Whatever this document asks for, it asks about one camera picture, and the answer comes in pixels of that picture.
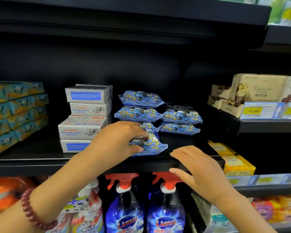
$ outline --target hand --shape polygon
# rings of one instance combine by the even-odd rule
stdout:
[[[204,199],[218,207],[227,198],[238,196],[220,165],[195,146],[185,146],[173,150],[170,155],[178,159],[191,173],[178,168],[169,171],[180,177]]]
[[[142,152],[142,147],[128,143],[132,138],[144,137],[148,137],[148,133],[136,123],[119,121],[103,128],[78,155],[103,173],[132,154]]]

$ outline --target blue spray bottle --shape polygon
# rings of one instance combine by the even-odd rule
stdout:
[[[161,183],[161,193],[152,194],[147,216],[147,233],[183,233],[185,211],[176,192],[176,183],[182,180],[171,172],[153,172],[153,184]]]
[[[105,176],[107,180],[111,179],[108,189],[111,189],[115,180],[120,181],[116,185],[118,196],[106,213],[107,233],[142,233],[144,212],[140,208],[134,193],[131,191],[132,179],[139,176],[139,174],[118,173]]]

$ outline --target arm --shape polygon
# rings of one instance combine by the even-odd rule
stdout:
[[[43,223],[51,223],[78,192],[109,168],[143,148],[129,145],[135,138],[148,134],[132,122],[117,122],[101,130],[82,152],[73,156],[58,172],[37,187],[30,195],[33,210]],[[0,214],[0,233],[42,232],[25,217],[21,202]]]
[[[170,155],[178,159],[193,176],[178,168],[171,168],[170,171],[214,204],[240,233],[276,233],[247,198],[233,188],[213,158],[195,146],[181,147]]]

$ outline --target left hand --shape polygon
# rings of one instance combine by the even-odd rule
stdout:
[[[148,137],[148,133],[136,123],[127,121],[112,123],[103,128],[78,156],[103,173],[129,156],[142,152],[142,147],[129,145],[129,142],[133,138],[144,137]]]

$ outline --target red beaded bracelet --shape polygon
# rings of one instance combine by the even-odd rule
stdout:
[[[58,220],[54,220],[50,224],[44,224],[40,222],[39,217],[37,216],[37,213],[32,209],[32,207],[30,206],[30,201],[29,201],[29,196],[34,189],[35,188],[29,188],[22,194],[21,199],[22,199],[23,211],[26,212],[25,216],[29,218],[29,221],[32,222],[32,224],[35,227],[38,227],[44,231],[51,230],[58,224]]]

